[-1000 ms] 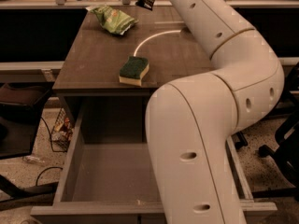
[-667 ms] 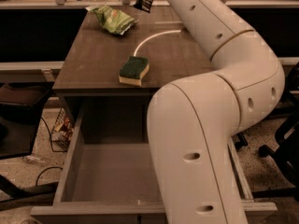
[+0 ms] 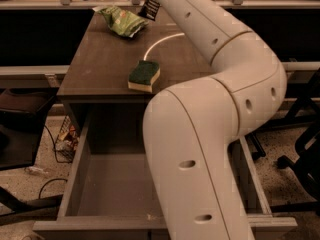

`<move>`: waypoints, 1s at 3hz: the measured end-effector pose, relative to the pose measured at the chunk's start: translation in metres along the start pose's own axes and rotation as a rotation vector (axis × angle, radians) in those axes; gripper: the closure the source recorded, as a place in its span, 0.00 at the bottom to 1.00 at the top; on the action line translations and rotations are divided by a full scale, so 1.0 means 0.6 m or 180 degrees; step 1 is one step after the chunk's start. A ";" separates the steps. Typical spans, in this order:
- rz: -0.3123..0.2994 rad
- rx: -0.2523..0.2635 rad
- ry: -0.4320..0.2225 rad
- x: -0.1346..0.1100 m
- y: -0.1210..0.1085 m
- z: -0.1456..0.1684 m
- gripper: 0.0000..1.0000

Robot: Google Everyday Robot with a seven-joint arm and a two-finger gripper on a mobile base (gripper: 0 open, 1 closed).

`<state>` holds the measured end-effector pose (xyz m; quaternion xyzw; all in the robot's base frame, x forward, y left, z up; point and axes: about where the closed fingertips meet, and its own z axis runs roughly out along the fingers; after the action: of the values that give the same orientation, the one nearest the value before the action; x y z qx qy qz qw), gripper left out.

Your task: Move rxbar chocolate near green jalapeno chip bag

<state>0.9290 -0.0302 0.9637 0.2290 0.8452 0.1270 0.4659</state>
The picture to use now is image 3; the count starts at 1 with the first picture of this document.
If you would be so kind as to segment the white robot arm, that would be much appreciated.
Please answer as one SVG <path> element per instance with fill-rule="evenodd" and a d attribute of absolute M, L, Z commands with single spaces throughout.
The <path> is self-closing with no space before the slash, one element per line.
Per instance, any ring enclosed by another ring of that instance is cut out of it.
<path fill-rule="evenodd" d="M 278 110 L 284 67 L 215 2 L 157 1 L 214 70 L 162 90 L 145 111 L 147 160 L 171 240 L 254 240 L 228 146 Z"/>

